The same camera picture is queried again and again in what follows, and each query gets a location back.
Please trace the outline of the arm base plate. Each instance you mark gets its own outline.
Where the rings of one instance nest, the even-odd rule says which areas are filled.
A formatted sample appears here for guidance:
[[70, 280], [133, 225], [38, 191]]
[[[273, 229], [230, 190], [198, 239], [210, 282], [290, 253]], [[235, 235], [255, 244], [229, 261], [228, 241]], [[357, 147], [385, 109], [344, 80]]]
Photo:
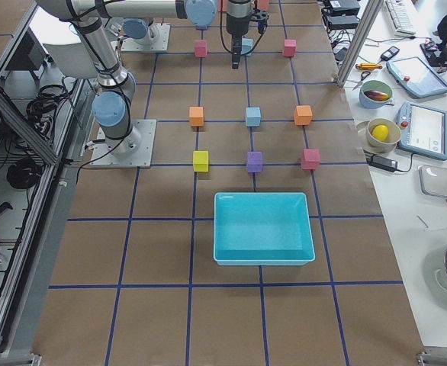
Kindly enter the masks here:
[[131, 39], [124, 39], [121, 44], [122, 53], [164, 53], [169, 44], [170, 24], [154, 23], [159, 30], [159, 39], [150, 45], [141, 45]]
[[118, 145], [118, 141], [107, 139], [105, 132], [99, 127], [97, 138], [105, 141], [94, 146], [90, 165], [107, 169], [149, 168], [156, 126], [156, 119], [132, 120], [132, 131], [121, 145]]

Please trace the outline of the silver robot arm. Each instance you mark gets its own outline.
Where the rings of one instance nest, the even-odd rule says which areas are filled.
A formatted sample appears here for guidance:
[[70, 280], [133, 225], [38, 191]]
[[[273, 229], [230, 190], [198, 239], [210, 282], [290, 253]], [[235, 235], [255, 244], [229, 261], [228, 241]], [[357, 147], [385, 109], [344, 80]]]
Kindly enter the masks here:
[[131, 39], [141, 45], [150, 45], [159, 39], [159, 30], [152, 18], [121, 18], [108, 22], [108, 31], [122, 39]]
[[38, 1], [37, 5], [59, 21], [70, 23], [87, 50], [102, 89], [92, 103], [92, 113], [113, 156], [137, 151], [141, 136], [130, 116], [135, 78], [112, 48], [103, 19], [177, 18], [203, 27], [211, 24], [217, 13], [214, 1]]

